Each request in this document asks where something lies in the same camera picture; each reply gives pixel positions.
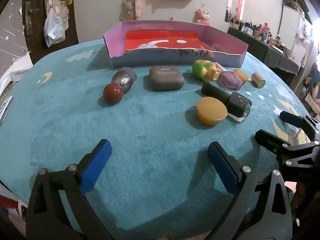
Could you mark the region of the black nail polish bottle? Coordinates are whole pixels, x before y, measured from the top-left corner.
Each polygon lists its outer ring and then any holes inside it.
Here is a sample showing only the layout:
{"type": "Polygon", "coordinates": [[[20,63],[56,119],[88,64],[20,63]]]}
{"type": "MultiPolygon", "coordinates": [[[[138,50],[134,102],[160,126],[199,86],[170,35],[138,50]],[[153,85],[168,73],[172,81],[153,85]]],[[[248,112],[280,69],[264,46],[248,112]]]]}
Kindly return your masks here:
{"type": "Polygon", "coordinates": [[[206,96],[220,100],[227,108],[228,115],[237,122],[244,122],[251,112],[251,100],[238,92],[229,94],[207,82],[202,85],[201,92],[206,96]]]}

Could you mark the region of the orange soap dome back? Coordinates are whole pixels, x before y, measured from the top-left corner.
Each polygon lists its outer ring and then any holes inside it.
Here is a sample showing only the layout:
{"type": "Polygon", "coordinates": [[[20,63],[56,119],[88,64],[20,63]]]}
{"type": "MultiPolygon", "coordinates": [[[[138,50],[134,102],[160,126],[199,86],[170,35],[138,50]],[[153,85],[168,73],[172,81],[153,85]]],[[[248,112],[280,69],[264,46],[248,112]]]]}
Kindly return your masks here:
{"type": "Polygon", "coordinates": [[[233,72],[242,80],[243,85],[249,80],[249,76],[241,70],[234,69],[233,72]]]}

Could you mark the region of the orange soap dome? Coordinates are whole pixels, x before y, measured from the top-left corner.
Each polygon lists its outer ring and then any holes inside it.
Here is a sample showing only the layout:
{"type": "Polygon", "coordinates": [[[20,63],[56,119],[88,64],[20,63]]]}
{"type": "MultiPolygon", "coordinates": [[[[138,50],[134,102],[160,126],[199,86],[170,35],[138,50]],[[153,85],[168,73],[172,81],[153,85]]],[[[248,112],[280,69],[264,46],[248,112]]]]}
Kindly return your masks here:
{"type": "Polygon", "coordinates": [[[206,126],[215,126],[225,120],[228,112],[225,105],[216,98],[202,97],[197,102],[196,112],[198,120],[206,126]]]}
{"type": "Polygon", "coordinates": [[[233,72],[242,80],[243,85],[249,80],[249,76],[241,70],[234,69],[233,72]]]}

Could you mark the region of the orange soap dome front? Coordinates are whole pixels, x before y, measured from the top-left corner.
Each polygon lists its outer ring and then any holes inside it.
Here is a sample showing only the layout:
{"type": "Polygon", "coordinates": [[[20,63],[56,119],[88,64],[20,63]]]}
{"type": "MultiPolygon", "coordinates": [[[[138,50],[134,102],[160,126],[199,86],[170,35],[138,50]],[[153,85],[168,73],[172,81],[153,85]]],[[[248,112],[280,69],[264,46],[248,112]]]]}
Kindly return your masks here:
{"type": "Polygon", "coordinates": [[[196,112],[198,120],[206,126],[215,126],[225,120],[228,112],[225,105],[216,98],[202,97],[197,102],[196,112]]]}

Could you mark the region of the purple nail polish bottle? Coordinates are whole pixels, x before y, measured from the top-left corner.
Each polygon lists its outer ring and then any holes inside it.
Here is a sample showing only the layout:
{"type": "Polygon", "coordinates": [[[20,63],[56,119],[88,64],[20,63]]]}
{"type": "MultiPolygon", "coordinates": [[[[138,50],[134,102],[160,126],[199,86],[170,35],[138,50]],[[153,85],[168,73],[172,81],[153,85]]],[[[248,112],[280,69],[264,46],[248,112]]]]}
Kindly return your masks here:
{"type": "Polygon", "coordinates": [[[242,87],[242,80],[234,72],[227,71],[218,62],[215,63],[220,70],[220,83],[225,89],[232,91],[239,91],[242,87]]]}

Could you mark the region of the green capybara figurine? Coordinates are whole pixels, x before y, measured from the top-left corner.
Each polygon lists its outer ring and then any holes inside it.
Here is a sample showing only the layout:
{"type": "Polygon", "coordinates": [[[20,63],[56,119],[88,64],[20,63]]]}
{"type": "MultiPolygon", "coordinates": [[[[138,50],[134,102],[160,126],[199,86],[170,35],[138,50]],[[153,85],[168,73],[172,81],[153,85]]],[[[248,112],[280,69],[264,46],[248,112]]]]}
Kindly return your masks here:
{"type": "Polygon", "coordinates": [[[192,65],[193,75],[204,82],[216,81],[221,70],[217,65],[207,60],[196,60],[192,65]]]}

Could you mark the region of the grey eyeshadow case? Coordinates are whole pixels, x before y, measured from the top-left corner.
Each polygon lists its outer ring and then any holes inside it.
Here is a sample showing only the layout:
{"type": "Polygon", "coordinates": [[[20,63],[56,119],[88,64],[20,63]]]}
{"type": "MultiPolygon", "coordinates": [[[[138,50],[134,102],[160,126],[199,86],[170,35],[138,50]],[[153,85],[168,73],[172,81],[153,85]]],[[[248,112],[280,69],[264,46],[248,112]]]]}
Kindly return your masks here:
{"type": "Polygon", "coordinates": [[[149,70],[149,83],[153,90],[179,90],[184,86],[184,77],[174,66],[154,66],[149,70]]]}

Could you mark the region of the dark red ball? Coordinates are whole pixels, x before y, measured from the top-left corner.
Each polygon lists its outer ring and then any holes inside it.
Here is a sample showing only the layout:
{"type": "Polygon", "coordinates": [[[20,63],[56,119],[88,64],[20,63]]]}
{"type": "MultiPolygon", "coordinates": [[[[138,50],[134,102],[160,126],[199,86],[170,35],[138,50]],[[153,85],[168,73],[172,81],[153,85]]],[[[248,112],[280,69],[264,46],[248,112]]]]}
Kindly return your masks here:
{"type": "Polygon", "coordinates": [[[123,95],[122,87],[116,83],[109,83],[103,90],[103,100],[110,105],[118,104],[123,95]]]}

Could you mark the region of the glitter clear jar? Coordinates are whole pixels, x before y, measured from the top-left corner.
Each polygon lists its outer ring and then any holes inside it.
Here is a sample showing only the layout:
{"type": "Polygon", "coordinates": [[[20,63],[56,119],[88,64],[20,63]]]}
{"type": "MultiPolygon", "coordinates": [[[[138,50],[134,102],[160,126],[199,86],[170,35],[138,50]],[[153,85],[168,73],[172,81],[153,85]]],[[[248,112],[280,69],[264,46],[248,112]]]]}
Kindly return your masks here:
{"type": "Polygon", "coordinates": [[[132,68],[122,67],[114,74],[111,82],[118,84],[123,89],[123,93],[126,94],[130,91],[136,80],[137,74],[132,68]]]}

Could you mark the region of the pink white compact case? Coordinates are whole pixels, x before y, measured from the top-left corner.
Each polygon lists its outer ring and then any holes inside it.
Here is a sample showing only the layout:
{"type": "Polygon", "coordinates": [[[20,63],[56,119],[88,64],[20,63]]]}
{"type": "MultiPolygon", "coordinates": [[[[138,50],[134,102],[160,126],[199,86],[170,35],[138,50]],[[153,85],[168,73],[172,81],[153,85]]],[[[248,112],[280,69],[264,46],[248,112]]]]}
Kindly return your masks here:
{"type": "Polygon", "coordinates": [[[151,49],[151,48],[158,48],[154,43],[144,43],[137,47],[137,49],[151,49]]]}

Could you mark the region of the dark cloth side table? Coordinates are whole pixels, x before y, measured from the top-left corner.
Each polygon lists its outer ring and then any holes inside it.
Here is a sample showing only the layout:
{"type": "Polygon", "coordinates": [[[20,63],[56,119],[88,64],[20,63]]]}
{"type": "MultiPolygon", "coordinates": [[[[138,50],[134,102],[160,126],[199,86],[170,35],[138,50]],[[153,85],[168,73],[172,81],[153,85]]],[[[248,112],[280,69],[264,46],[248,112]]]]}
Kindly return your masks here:
{"type": "Polygon", "coordinates": [[[275,72],[288,86],[298,75],[299,66],[277,51],[275,48],[248,35],[229,27],[227,33],[248,44],[247,51],[275,72]]]}

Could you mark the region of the teal moon star blanket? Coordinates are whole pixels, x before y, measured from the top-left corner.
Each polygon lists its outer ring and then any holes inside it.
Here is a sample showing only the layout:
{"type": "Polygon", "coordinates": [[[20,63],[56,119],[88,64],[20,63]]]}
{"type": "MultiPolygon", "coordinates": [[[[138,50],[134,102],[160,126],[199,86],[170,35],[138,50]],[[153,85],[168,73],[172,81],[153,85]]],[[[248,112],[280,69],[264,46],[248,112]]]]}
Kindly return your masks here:
{"type": "Polygon", "coordinates": [[[293,91],[251,54],[241,69],[266,80],[261,89],[250,83],[240,89],[252,101],[250,114],[208,127],[197,118],[202,82],[190,66],[180,67],[184,86],[167,92],[150,88],[148,67],[136,68],[136,83],[109,106],[102,94],[115,70],[102,40],[51,53],[11,91],[14,103],[1,126],[1,181],[27,202],[40,169],[64,170],[107,139],[112,155],[87,199],[114,238],[208,232],[232,200],[208,159],[211,142],[268,173],[277,161],[256,143],[256,131],[305,139],[279,119],[281,111],[307,115],[293,91]]]}

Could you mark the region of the white device on blanket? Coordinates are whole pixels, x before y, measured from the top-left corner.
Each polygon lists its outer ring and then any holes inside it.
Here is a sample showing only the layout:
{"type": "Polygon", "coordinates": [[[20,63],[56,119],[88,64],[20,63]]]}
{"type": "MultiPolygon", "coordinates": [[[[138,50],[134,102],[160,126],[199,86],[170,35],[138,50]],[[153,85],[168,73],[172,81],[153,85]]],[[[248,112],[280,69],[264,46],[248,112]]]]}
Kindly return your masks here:
{"type": "Polygon", "coordinates": [[[14,102],[14,97],[10,96],[7,99],[4,100],[3,104],[1,105],[1,112],[0,112],[0,126],[3,124],[7,113],[10,109],[10,107],[12,106],[14,102]]]}

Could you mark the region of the pink cardboard box tray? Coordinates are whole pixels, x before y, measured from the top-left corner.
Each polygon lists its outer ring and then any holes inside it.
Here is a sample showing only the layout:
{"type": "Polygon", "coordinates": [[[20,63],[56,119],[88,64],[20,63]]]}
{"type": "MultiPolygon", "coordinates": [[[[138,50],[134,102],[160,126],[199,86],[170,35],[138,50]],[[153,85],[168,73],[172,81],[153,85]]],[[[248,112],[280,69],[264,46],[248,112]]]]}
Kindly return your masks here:
{"type": "Polygon", "coordinates": [[[114,68],[192,65],[196,60],[241,68],[248,45],[199,23],[162,20],[123,21],[103,35],[114,68]],[[144,43],[158,48],[137,49],[144,43]]]}

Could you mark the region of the plastic bag on door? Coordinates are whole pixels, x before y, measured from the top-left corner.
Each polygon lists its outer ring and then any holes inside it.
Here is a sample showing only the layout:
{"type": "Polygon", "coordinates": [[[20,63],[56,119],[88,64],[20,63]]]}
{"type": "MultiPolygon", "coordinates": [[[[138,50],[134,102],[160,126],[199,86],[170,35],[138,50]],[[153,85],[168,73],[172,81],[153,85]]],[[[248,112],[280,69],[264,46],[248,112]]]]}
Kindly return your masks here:
{"type": "Polygon", "coordinates": [[[47,16],[44,23],[44,40],[47,47],[60,43],[66,38],[63,22],[60,16],[57,16],[53,9],[47,16]]]}

